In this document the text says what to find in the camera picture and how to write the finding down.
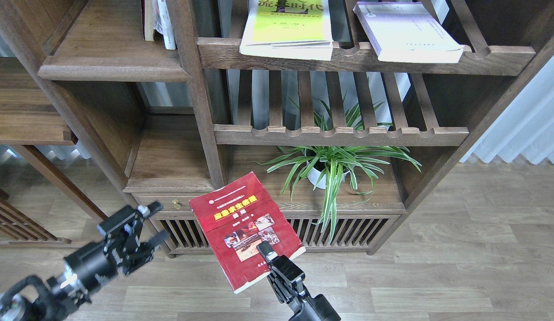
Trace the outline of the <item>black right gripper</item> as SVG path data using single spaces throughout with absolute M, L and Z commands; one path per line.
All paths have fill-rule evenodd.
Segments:
M 323 294 L 311 297 L 303 284 L 304 272 L 285 255 L 278 255 L 269 242 L 257 245 L 269 266 L 267 279 L 277 300 L 293 311 L 290 321 L 340 321 L 341 317 Z

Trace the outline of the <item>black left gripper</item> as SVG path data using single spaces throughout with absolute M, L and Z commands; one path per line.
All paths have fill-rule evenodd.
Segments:
M 63 290 L 67 294 L 91 295 L 122 272 L 128 276 L 154 258 L 155 248 L 170 238 L 160 231 L 146 242 L 140 242 L 143 222 L 163 209 L 160 202 L 136 209 L 125 206 L 98 224 L 104 236 L 64 258 Z

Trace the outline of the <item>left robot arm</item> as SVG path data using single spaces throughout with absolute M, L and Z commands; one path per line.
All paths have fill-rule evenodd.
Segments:
M 147 242 L 140 242 L 140 235 L 144 221 L 162 209 L 159 202 L 136 209 L 125 206 L 105 219 L 98 224 L 103 239 L 66 256 L 60 276 L 46 283 L 27 276 L 0 294 L 0 321 L 62 321 L 89 303 L 118 272 L 128 276 L 150 262 L 169 233 L 161 231 Z

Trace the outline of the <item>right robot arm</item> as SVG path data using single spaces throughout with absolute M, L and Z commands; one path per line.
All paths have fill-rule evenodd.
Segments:
M 323 294 L 311 297 L 303 280 L 305 274 L 285 255 L 278 255 L 269 242 L 257 245 L 268 264 L 267 276 L 280 303 L 289 305 L 294 315 L 290 321 L 340 321 L 341 317 Z

